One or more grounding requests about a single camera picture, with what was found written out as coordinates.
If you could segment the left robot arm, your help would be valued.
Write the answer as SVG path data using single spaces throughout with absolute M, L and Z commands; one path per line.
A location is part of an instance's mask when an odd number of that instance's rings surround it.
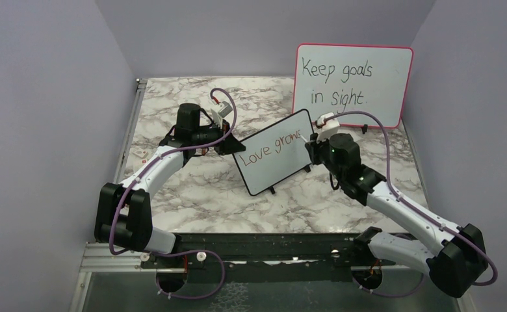
M 197 151 L 214 149 L 219 155 L 244 151 L 232 134 L 235 104 L 217 103 L 207 112 L 197 104 L 181 104 L 175 125 L 160 141 L 151 158 L 119 183 L 106 183 L 99 194 L 94 237 L 122 252 L 154 252 L 167 267 L 181 261 L 177 236 L 153 225 L 151 199 L 169 178 L 184 167 Z

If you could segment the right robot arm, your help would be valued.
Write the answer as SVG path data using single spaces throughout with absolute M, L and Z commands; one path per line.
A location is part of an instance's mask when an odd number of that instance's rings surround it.
M 310 161 L 328 171 L 333 190 L 395 221 L 415 240 L 396 238 L 370 227 L 355 238 L 354 259 L 363 265 L 375 259 L 412 268 L 443 293 L 462 297 L 477 285 L 488 269 L 484 236 L 472 224 L 459 226 L 400 193 L 387 178 L 361 162 L 360 147 L 345 133 L 319 140 L 313 133 L 305 142 Z

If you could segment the small black-framed whiteboard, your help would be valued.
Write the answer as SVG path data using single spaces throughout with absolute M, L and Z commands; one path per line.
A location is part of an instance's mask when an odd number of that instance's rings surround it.
M 249 195 L 272 190 L 294 174 L 311 171 L 305 142 L 314 133 L 309 111 L 301 109 L 244 138 L 246 150 L 233 154 Z

